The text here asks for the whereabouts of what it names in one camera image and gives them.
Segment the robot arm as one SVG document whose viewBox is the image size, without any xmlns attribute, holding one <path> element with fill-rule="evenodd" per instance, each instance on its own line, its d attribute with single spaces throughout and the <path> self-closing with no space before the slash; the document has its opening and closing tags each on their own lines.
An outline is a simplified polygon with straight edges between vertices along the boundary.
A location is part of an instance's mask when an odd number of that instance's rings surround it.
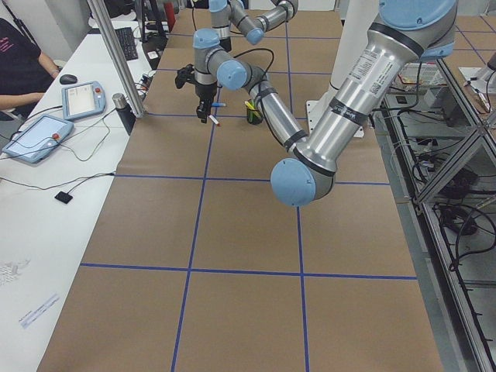
<svg viewBox="0 0 496 372">
<path fill-rule="evenodd" d="M 228 52 L 232 50 L 231 26 L 236 27 L 251 45 L 257 45 L 268 31 L 289 22 L 297 14 L 298 0 L 280 0 L 272 3 L 273 9 L 252 18 L 244 9 L 242 1 L 209 1 L 212 28 L 219 35 L 220 46 Z"/>
<path fill-rule="evenodd" d="M 379 106 L 398 72 L 408 63 L 451 54 L 457 6 L 455 1 L 380 2 L 367 28 L 367 45 L 310 133 L 281 101 L 265 71 L 232 57 L 221 44 L 231 27 L 249 43 L 259 43 L 267 31 L 295 17 L 296 1 L 276 1 L 256 18 L 240 1 L 209 2 L 212 24 L 193 35 L 194 81 L 198 88 L 247 91 L 288 152 L 271 172 L 274 194 L 286 205 L 307 205 L 331 191 L 339 155 Z"/>
</svg>

